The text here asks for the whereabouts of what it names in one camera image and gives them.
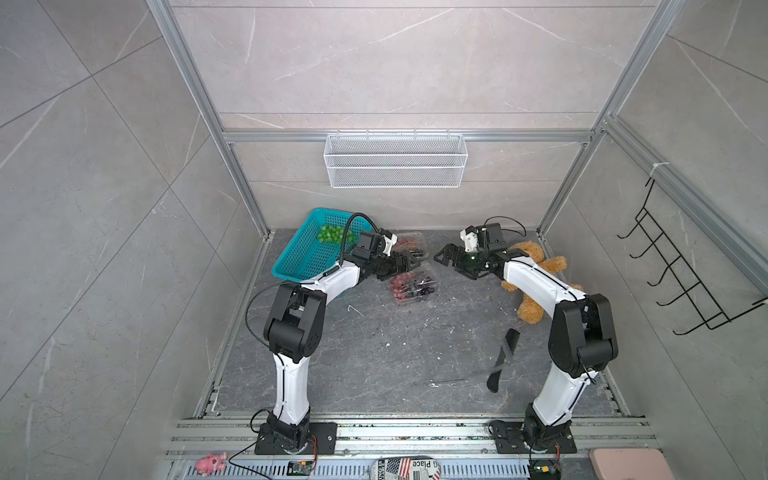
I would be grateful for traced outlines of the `clear plastic clamshell container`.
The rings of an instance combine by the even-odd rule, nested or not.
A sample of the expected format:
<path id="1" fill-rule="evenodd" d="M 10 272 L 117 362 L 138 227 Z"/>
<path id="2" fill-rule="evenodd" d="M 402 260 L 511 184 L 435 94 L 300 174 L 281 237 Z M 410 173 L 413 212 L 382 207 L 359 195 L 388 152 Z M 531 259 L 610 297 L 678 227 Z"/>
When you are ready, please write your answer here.
<path id="1" fill-rule="evenodd" d="M 393 247 L 395 252 L 408 254 L 418 260 L 428 257 L 427 243 L 421 232 L 400 232 L 396 236 L 397 242 Z"/>

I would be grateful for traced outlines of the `teal plastic basket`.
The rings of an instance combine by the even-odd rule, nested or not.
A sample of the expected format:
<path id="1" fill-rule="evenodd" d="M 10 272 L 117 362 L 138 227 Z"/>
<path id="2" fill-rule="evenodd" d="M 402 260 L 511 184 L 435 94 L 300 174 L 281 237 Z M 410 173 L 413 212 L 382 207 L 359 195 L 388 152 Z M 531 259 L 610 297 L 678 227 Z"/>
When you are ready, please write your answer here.
<path id="1" fill-rule="evenodd" d="M 280 280 L 302 282 L 331 268 L 338 260 L 341 244 L 321 243 L 316 239 L 323 224 L 346 227 L 350 212 L 317 208 L 310 212 L 272 267 Z"/>

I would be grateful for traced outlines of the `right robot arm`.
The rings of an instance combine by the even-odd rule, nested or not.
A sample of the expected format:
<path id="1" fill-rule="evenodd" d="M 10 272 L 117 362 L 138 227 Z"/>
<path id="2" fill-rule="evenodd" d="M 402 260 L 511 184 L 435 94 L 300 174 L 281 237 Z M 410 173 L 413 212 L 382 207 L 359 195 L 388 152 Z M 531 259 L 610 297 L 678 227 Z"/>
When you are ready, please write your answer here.
<path id="1" fill-rule="evenodd" d="M 573 411 L 584 391 L 618 356 L 612 310 L 601 294 L 587 294 L 557 278 L 567 267 L 562 257 L 544 257 L 540 245 L 508 245 L 498 223 L 470 226 L 460 245 L 448 244 L 434 255 L 467 278 L 497 276 L 505 287 L 523 292 L 518 317 L 526 322 L 551 318 L 548 352 L 552 365 L 539 395 L 526 409 L 521 428 L 532 452 L 562 446 L 570 434 Z"/>

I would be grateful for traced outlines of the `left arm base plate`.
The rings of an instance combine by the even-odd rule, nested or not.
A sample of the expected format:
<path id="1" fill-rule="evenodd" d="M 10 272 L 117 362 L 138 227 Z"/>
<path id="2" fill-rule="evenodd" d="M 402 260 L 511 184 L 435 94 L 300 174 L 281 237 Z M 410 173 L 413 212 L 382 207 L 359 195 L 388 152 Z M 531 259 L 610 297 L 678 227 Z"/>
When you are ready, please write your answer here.
<path id="1" fill-rule="evenodd" d="M 331 455 L 335 452 L 338 425 L 333 422 L 310 422 L 289 426 L 278 422 L 263 423 L 259 428 L 255 455 Z"/>

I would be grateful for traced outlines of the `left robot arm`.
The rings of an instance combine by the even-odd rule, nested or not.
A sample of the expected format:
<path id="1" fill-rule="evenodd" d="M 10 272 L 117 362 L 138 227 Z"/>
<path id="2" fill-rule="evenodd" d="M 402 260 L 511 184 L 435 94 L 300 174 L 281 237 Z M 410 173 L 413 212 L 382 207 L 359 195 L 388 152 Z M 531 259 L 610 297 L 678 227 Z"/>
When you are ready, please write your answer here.
<path id="1" fill-rule="evenodd" d="M 397 250 L 398 236 L 367 215 L 316 208 L 279 256 L 277 292 L 259 341 L 276 367 L 276 400 L 261 426 L 257 454 L 331 453 L 336 427 L 310 420 L 310 358 L 322 338 L 326 307 L 369 277 L 380 281 L 419 267 Z"/>

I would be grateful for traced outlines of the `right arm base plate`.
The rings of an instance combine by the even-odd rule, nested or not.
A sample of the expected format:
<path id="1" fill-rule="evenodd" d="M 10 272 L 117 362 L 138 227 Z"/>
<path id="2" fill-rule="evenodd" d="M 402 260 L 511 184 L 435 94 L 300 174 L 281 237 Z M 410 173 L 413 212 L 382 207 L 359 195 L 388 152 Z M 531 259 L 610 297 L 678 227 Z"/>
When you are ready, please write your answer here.
<path id="1" fill-rule="evenodd" d="M 577 447 L 571 421 L 555 426 L 539 426 L 535 421 L 492 420 L 487 424 L 499 454 L 575 454 Z"/>

